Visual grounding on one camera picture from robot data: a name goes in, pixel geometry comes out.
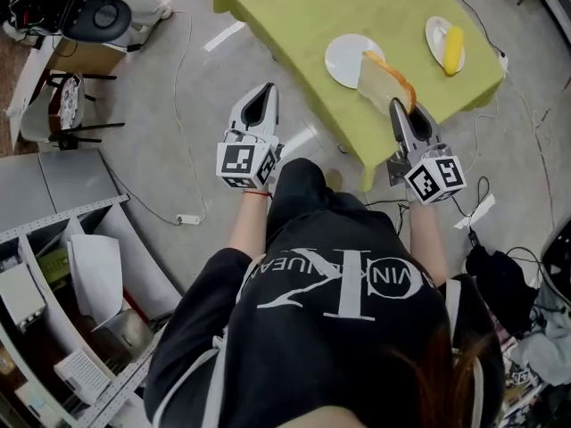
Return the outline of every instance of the brown hair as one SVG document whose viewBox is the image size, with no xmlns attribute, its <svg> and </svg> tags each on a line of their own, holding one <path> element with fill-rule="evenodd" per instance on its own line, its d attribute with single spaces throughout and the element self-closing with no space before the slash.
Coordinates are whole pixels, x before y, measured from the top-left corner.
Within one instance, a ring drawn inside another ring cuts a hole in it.
<svg viewBox="0 0 571 428">
<path fill-rule="evenodd" d="M 466 341 L 460 354 L 453 357 L 450 333 L 440 329 L 418 362 L 391 350 L 392 355 L 407 363 L 415 372 L 422 428 L 470 426 L 474 402 L 474 364 L 488 343 L 488 337 Z"/>
</svg>

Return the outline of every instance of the yellow corn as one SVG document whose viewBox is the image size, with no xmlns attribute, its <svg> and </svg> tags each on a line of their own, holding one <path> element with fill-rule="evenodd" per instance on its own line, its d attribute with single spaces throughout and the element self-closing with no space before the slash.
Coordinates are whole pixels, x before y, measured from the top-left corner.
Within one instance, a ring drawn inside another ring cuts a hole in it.
<svg viewBox="0 0 571 428">
<path fill-rule="evenodd" d="M 464 45 L 464 32 L 460 27 L 450 27 L 446 33 L 444 47 L 444 71 L 453 75 L 458 71 L 462 47 Z"/>
</svg>

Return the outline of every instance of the green tablecloth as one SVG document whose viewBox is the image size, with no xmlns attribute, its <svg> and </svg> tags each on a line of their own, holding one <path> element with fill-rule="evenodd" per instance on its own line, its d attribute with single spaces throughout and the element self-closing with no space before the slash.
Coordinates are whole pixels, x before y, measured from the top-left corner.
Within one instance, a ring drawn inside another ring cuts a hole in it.
<svg viewBox="0 0 571 428">
<path fill-rule="evenodd" d="M 389 120 L 327 73 L 324 54 L 334 38 L 359 33 L 376 41 L 439 123 L 488 103 L 503 78 L 492 48 L 455 0 L 214 0 L 214 11 L 230 11 L 246 22 L 292 71 L 312 110 L 363 163 L 364 191 L 396 143 Z M 464 30 L 466 64 L 453 77 L 446 76 L 426 43 L 431 16 Z"/>
</svg>

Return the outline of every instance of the gray floor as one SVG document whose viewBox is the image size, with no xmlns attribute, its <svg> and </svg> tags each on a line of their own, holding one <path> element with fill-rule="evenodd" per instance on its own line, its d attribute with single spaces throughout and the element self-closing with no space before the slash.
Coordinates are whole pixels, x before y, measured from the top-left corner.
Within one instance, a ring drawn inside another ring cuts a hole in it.
<svg viewBox="0 0 571 428">
<path fill-rule="evenodd" d="M 499 116 L 478 121 L 479 151 L 468 173 L 468 188 L 457 195 L 470 212 L 476 202 L 476 183 L 486 175 L 496 204 L 474 228 L 484 244 L 507 250 L 524 245 L 538 252 L 553 228 L 550 202 L 533 126 L 513 83 L 528 100 L 537 128 L 553 197 L 554 221 L 567 212 L 571 194 L 571 90 L 563 91 L 571 74 L 569 51 L 539 0 L 468 0 L 479 12 L 492 41 L 509 56 L 510 77 L 497 93 Z M 193 153 L 198 185 L 206 204 L 200 226 L 174 227 L 163 223 L 137 201 L 128 203 L 151 252 L 180 289 L 186 289 L 204 262 L 222 247 L 239 205 L 240 193 L 225 187 L 214 175 L 216 144 L 228 124 L 232 105 L 250 88 L 266 81 L 280 92 L 279 136 L 296 147 L 288 158 L 309 157 L 323 169 L 337 168 L 345 190 L 357 193 L 360 166 L 336 149 L 336 142 L 308 110 L 287 70 L 271 59 L 268 49 L 246 27 L 207 53 L 203 47 L 235 21 L 214 14 L 211 0 L 174 0 L 176 11 L 192 16 L 192 36 L 178 75 L 177 107 Z M 164 22 L 140 53 L 131 54 L 117 70 L 114 83 L 98 82 L 98 113 L 108 121 L 127 125 L 103 134 L 104 158 L 128 187 L 164 218 L 203 214 L 201 198 L 189 167 L 183 136 L 175 120 L 173 83 L 185 50 L 188 18 L 176 13 Z M 494 114 L 495 103 L 463 112 L 443 124 L 445 140 L 467 168 L 475 150 L 474 119 Z M 363 201 L 401 198 L 390 188 L 385 167 Z M 383 208 L 393 218 L 397 206 Z M 465 230 L 454 227 L 462 216 L 452 202 L 438 207 L 446 249 L 459 271 L 468 249 Z M 408 242 L 405 220 L 402 238 Z"/>
</svg>

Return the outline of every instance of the plate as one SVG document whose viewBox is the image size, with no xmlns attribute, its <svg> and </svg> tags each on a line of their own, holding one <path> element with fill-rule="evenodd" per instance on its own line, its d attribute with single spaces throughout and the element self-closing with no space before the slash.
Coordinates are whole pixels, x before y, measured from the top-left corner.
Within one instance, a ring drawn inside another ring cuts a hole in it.
<svg viewBox="0 0 571 428">
<path fill-rule="evenodd" d="M 428 47 L 430 47 L 430 52 L 436 59 L 440 66 L 444 68 L 444 49 L 446 47 L 446 34 L 448 29 L 452 27 L 446 19 L 439 16 L 433 16 L 428 21 L 426 21 L 426 41 Z M 466 61 L 466 51 L 462 46 L 462 55 L 460 56 L 460 63 L 456 72 L 464 68 L 464 62 Z"/>
<path fill-rule="evenodd" d="M 373 51 L 385 60 L 385 54 L 372 39 L 355 33 L 337 37 L 325 51 L 327 71 L 339 84 L 356 89 L 363 51 Z"/>
</svg>

